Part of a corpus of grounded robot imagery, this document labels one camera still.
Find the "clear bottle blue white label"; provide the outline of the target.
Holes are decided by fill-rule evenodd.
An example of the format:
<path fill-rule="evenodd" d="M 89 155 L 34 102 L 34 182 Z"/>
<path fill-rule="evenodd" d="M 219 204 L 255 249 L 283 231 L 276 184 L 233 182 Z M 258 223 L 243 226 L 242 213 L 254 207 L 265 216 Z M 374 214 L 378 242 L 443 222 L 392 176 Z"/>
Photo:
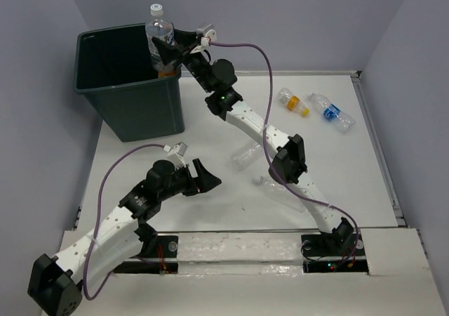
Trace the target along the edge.
<path fill-rule="evenodd" d="M 152 59 L 153 68 L 162 75 L 171 74 L 173 66 L 164 65 L 156 48 L 153 39 L 161 40 L 164 43 L 174 45 L 173 24 L 164 19 L 163 6 L 161 4 L 152 4 L 149 7 L 150 17 L 145 24 L 145 33 L 147 36 L 148 49 Z"/>

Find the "orange drink bottle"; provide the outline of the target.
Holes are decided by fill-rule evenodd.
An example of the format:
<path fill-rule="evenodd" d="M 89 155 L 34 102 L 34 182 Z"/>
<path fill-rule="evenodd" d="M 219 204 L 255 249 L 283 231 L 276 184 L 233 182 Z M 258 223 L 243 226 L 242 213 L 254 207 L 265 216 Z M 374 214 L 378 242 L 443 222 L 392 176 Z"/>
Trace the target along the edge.
<path fill-rule="evenodd" d="M 158 78 L 167 78 L 167 77 L 173 77 L 178 73 L 178 68 L 170 69 L 170 70 L 163 70 L 158 72 Z"/>

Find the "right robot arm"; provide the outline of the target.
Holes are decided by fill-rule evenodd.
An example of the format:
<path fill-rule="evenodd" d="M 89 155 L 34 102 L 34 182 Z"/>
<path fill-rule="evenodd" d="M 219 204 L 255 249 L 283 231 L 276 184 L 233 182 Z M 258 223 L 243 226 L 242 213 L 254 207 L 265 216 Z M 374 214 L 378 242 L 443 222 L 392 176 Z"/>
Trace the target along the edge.
<path fill-rule="evenodd" d="M 212 114 L 235 126 L 264 150 L 270 176 L 296 196 L 314 219 L 323 236 L 324 249 L 330 254 L 351 257 L 359 238 L 358 225 L 343 209 L 331 204 L 308 173 L 304 139 L 290 136 L 268 123 L 234 90 L 237 81 L 234 66 L 225 59 L 211 62 L 208 46 L 217 46 L 215 35 L 174 31 L 176 45 L 153 38 L 164 65 L 184 65 L 201 88 Z"/>

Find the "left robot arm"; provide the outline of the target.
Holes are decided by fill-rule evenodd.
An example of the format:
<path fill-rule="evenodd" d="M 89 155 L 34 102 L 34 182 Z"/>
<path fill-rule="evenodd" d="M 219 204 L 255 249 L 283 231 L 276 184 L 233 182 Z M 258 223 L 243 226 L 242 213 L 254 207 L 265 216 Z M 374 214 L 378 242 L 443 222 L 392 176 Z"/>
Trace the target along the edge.
<path fill-rule="evenodd" d="M 86 287 L 99 284 L 125 260 L 150 255 L 157 232 L 148 221 L 160 212 L 162 202 L 176 195 L 205 193 L 222 182 L 199 159 L 193 166 L 195 176 L 188 166 L 154 162 L 145 179 L 90 232 L 65 250 L 34 261 L 28 295 L 47 315 L 71 315 L 87 297 Z"/>

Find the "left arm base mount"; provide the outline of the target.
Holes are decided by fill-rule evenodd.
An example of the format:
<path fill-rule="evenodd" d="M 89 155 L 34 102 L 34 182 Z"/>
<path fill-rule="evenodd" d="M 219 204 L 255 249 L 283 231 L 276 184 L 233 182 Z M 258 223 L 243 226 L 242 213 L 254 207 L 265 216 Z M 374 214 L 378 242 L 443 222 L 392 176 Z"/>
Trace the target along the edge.
<path fill-rule="evenodd" d="M 141 252 L 114 270 L 114 274 L 172 275 L 178 272 L 178 236 L 159 235 L 155 244 L 144 244 Z"/>

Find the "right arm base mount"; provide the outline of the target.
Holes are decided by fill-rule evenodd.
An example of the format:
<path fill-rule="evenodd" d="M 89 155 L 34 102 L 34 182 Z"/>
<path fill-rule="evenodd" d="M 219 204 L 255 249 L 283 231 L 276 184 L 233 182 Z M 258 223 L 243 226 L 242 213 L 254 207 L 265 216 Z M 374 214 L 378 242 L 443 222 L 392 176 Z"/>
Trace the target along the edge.
<path fill-rule="evenodd" d="M 368 273 L 368 262 L 362 236 L 352 235 L 344 246 L 330 243 L 330 238 L 322 234 L 301 236 L 302 269 L 306 274 L 332 272 Z"/>

